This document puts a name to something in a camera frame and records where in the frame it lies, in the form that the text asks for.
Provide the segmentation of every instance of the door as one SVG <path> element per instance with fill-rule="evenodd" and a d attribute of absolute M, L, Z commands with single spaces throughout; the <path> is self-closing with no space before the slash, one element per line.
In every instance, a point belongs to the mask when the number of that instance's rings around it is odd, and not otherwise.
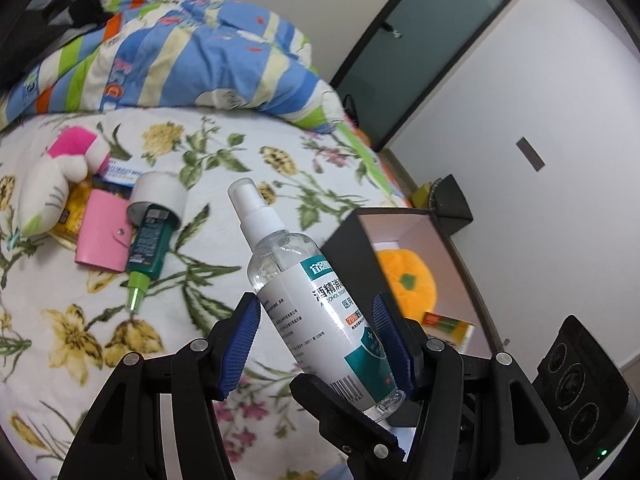
<path fill-rule="evenodd" d="M 509 0 L 399 0 L 383 10 L 332 84 L 380 149 Z"/>

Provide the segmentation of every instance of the speaker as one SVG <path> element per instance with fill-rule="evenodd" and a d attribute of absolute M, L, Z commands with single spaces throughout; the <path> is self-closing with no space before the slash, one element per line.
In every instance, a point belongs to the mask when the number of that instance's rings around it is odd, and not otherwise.
<path fill-rule="evenodd" d="M 632 431 L 640 403 L 593 336 L 564 320 L 533 386 L 584 478 Z"/>

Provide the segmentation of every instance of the blue gripper pad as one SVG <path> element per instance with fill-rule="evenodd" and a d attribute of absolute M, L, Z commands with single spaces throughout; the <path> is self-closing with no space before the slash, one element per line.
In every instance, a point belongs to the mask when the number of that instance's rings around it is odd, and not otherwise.
<path fill-rule="evenodd" d="M 212 358 L 220 370 L 216 400 L 226 399 L 238 386 L 260 325 L 260 309 L 256 295 L 246 292 L 232 316 L 217 322 L 207 338 L 214 345 Z"/>
<path fill-rule="evenodd" d="M 373 300 L 373 324 L 385 349 L 386 358 L 396 385 L 409 399 L 420 386 L 424 355 L 407 321 L 389 294 L 379 294 Z"/>

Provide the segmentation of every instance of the alcohol disinfectant bottle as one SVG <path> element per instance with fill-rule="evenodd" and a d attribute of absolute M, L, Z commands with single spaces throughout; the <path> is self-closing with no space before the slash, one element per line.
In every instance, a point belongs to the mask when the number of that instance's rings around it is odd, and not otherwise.
<path fill-rule="evenodd" d="M 378 338 L 315 242 L 290 233 L 250 178 L 228 190 L 254 255 L 247 275 L 289 351 L 375 421 L 391 415 L 396 387 Z"/>

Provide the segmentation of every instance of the tape roll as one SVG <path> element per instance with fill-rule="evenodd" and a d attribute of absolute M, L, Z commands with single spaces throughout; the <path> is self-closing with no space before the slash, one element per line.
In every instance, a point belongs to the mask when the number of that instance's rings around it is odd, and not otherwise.
<path fill-rule="evenodd" d="M 187 205 L 187 189 L 173 173 L 149 171 L 138 177 L 129 198 L 127 217 L 133 225 L 139 226 L 146 208 L 156 204 L 167 208 L 178 217 L 182 225 L 184 209 Z"/>

